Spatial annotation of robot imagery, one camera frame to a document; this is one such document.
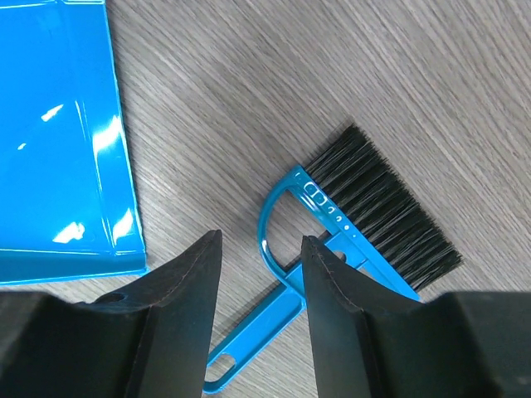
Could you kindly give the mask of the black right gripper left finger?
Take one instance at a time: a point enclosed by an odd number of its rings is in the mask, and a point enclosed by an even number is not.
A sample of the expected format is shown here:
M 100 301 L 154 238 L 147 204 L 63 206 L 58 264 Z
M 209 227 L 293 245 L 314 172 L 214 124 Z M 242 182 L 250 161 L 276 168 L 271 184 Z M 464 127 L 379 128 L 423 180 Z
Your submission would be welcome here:
M 4 397 L 199 397 L 222 267 L 222 233 L 96 299 L 1 295 Z

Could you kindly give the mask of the blue plastic dustpan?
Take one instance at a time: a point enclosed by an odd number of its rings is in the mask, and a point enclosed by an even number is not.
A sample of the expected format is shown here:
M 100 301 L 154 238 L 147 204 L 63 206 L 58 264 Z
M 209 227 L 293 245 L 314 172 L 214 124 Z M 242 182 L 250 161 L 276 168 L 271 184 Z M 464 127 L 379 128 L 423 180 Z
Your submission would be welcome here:
M 105 3 L 2 2 L 2 284 L 146 270 Z

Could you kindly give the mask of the blue hand brush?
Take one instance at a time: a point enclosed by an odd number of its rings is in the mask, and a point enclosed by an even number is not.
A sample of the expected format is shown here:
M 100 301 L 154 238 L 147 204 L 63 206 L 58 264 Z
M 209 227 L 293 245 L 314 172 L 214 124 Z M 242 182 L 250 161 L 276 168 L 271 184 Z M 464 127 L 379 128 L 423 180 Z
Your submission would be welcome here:
M 278 285 L 209 354 L 209 364 L 228 356 L 233 365 L 204 384 L 208 395 L 222 391 L 306 308 L 302 264 L 283 269 L 267 236 L 271 213 L 285 193 L 325 228 L 328 249 L 410 299 L 460 265 L 459 251 L 387 159 L 358 126 L 348 126 L 309 163 L 291 168 L 266 196 L 257 243 Z

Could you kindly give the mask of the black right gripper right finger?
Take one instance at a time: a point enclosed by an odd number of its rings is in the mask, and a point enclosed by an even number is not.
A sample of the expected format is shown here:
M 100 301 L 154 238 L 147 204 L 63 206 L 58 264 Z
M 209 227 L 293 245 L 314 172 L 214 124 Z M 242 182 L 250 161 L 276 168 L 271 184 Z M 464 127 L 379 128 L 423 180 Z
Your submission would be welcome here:
M 301 258 L 319 396 L 529 396 L 529 293 L 458 291 L 419 303 L 313 236 Z

